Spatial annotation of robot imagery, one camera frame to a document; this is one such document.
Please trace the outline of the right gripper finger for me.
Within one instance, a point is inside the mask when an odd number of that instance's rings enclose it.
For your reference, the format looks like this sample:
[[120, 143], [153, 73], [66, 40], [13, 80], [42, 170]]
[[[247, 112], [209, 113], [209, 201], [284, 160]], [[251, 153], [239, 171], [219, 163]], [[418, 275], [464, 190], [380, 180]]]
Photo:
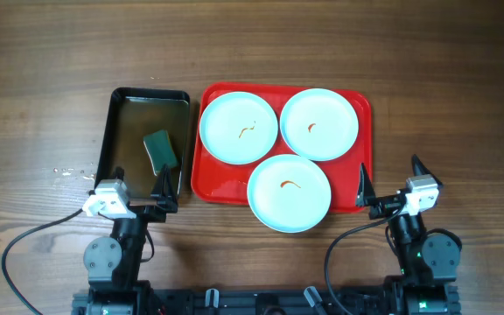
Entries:
[[375, 203], [376, 196], [366, 166], [360, 164], [360, 181], [356, 193], [355, 205], [357, 207], [369, 207]]
[[412, 165], [412, 171], [414, 172], [415, 176], [423, 176], [423, 175], [430, 175], [433, 177], [433, 179], [437, 182], [438, 187], [442, 187], [443, 183], [440, 181], [438, 177], [436, 177], [420, 160], [420, 158], [417, 156], [417, 154], [413, 154], [411, 157], [411, 165]]

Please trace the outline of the green yellow sponge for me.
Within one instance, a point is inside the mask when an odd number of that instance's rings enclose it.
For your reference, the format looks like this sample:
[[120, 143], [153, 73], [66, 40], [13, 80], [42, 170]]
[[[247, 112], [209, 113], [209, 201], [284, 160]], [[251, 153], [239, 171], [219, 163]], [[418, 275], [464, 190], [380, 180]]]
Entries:
[[144, 148], [150, 158], [151, 167], [155, 176], [157, 176], [166, 165], [170, 169], [179, 166], [169, 133], [161, 129], [155, 133], [149, 134], [143, 138]]

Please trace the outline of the light blue plate front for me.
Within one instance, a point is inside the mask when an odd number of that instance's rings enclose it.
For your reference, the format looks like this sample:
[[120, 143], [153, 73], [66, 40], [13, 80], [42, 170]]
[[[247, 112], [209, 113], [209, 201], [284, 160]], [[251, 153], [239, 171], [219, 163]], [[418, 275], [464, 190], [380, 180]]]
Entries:
[[332, 200], [329, 180], [312, 161], [291, 154], [261, 162], [247, 184], [248, 205], [266, 227], [301, 233], [318, 225]]

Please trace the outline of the light blue plate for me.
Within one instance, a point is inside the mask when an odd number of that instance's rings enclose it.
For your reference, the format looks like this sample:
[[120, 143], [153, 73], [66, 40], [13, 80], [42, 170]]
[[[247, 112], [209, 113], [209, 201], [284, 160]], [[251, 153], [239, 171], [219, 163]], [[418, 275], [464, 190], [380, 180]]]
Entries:
[[332, 200], [329, 180], [312, 161], [291, 154], [261, 162], [247, 184], [248, 205], [266, 227], [301, 233], [318, 225]]
[[352, 149], [360, 124], [353, 105], [344, 96], [328, 89], [310, 88], [284, 104], [279, 127], [293, 152], [325, 162]]
[[207, 152], [230, 165], [247, 165], [263, 158], [277, 134], [274, 109], [249, 92], [229, 92], [215, 98], [199, 121], [199, 137]]

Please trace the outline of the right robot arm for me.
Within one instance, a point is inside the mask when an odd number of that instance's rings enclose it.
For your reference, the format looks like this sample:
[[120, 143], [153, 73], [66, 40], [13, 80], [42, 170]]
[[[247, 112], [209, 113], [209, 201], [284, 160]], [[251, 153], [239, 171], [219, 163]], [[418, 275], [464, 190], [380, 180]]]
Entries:
[[413, 176], [395, 194], [378, 197], [364, 165], [355, 205], [369, 208], [369, 218], [386, 225], [387, 242], [399, 263], [399, 276], [386, 276], [378, 289], [380, 314], [458, 314], [457, 279], [462, 241], [443, 229], [427, 229], [423, 212], [438, 203], [443, 183], [411, 158]]

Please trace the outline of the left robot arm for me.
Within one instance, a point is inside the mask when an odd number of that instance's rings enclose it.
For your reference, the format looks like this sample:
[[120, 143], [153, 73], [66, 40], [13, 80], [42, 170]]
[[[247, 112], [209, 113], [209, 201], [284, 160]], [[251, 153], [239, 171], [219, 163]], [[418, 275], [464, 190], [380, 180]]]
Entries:
[[123, 181], [124, 169], [115, 169], [115, 177], [103, 179], [89, 194], [82, 210], [88, 216], [113, 221], [108, 237], [100, 237], [87, 246], [83, 263], [88, 271], [87, 294], [73, 298], [73, 314], [162, 314], [163, 303], [147, 280], [138, 278], [145, 244], [152, 244], [148, 225], [164, 222], [167, 214], [178, 211], [171, 169], [163, 165], [150, 197], [130, 196]]

